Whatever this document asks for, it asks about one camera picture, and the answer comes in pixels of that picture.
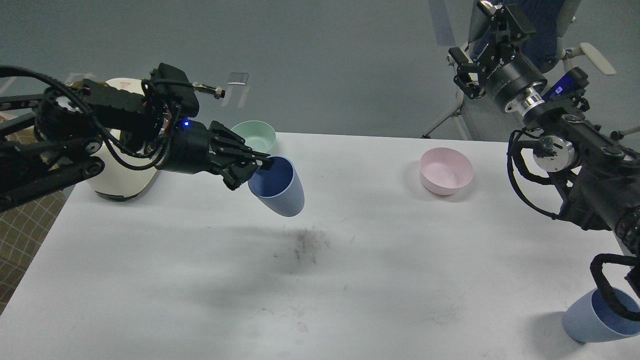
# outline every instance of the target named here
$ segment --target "plastic cup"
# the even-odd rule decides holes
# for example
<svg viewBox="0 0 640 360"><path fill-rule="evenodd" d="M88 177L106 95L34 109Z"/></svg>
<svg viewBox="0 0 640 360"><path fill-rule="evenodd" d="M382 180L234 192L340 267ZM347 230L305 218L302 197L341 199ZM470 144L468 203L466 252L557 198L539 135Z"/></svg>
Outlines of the plastic cup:
<svg viewBox="0 0 640 360"><path fill-rule="evenodd" d="M274 164L269 170L258 169L249 179L249 189L269 209L283 217L293 217L305 207L305 193L291 161L283 156L270 156Z"/></svg>
<svg viewBox="0 0 640 360"><path fill-rule="evenodd" d="M474 168L461 152L436 147L420 159L420 181L427 190L438 195L452 195L471 182Z"/></svg>
<svg viewBox="0 0 640 360"><path fill-rule="evenodd" d="M639 311L635 300L624 291L614 288L618 300L631 311ZM640 322L627 320L616 314L604 302L596 288L574 302L562 317L564 331L581 343L631 338L640 334Z"/></svg>
<svg viewBox="0 0 640 360"><path fill-rule="evenodd" d="M241 122L231 128L231 131L242 136L245 145L258 152L269 152L276 143L276 132L263 121L250 120Z"/></svg>

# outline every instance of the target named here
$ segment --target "plastic bowl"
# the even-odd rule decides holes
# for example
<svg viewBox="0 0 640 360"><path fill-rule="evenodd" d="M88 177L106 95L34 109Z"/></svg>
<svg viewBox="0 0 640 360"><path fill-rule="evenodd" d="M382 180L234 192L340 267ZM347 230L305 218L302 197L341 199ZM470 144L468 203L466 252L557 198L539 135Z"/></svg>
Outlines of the plastic bowl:
<svg viewBox="0 0 640 360"><path fill-rule="evenodd" d="M263 121L251 120L241 122L231 131L242 136L245 145L258 152L269 152L276 143L276 132L271 125Z"/></svg>
<svg viewBox="0 0 640 360"><path fill-rule="evenodd" d="M459 151L436 147L420 159L420 180L427 190L438 195L452 195L471 182L474 168Z"/></svg>

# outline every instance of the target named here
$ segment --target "blue cup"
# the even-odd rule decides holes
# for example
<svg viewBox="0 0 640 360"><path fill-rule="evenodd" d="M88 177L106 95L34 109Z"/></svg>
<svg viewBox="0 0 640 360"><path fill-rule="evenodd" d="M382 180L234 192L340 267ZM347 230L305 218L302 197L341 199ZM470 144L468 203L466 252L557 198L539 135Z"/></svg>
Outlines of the blue cup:
<svg viewBox="0 0 640 360"><path fill-rule="evenodd" d="M640 310L627 293L616 288L613 290L627 309ZM640 322L627 320L614 313L598 289L589 291L567 309L562 317L562 326L572 339L581 343L601 343L640 334Z"/></svg>
<svg viewBox="0 0 640 360"><path fill-rule="evenodd" d="M269 170L258 169L249 179L249 190L269 209L284 217L293 217L305 206L305 193L291 161L270 156Z"/></svg>

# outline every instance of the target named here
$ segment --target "screw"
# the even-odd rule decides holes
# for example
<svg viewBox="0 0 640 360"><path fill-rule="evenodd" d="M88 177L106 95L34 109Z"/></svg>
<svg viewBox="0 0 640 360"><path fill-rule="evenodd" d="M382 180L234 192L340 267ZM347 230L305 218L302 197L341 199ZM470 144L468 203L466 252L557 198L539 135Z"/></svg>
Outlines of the screw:
<svg viewBox="0 0 640 360"><path fill-rule="evenodd" d="M98 149L100 149L100 144L97 142L90 142L84 149L87 151L87 153L93 154L94 152L98 151Z"/></svg>
<svg viewBox="0 0 640 360"><path fill-rule="evenodd" d="M84 175L86 177L93 177L96 176L97 174L99 174L102 171L102 165L98 164L98 163L94 163L89 165L89 167L87 167L84 170Z"/></svg>

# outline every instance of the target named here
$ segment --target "metal connector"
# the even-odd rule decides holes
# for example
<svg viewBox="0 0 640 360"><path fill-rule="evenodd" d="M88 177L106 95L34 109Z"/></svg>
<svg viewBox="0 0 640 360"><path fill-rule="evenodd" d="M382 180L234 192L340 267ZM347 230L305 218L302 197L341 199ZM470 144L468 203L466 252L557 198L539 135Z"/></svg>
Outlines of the metal connector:
<svg viewBox="0 0 640 360"><path fill-rule="evenodd" d="M193 83L193 89L198 92L203 92L205 94L211 94L216 99L220 99L225 96L225 91L221 87L213 87L209 85Z"/></svg>

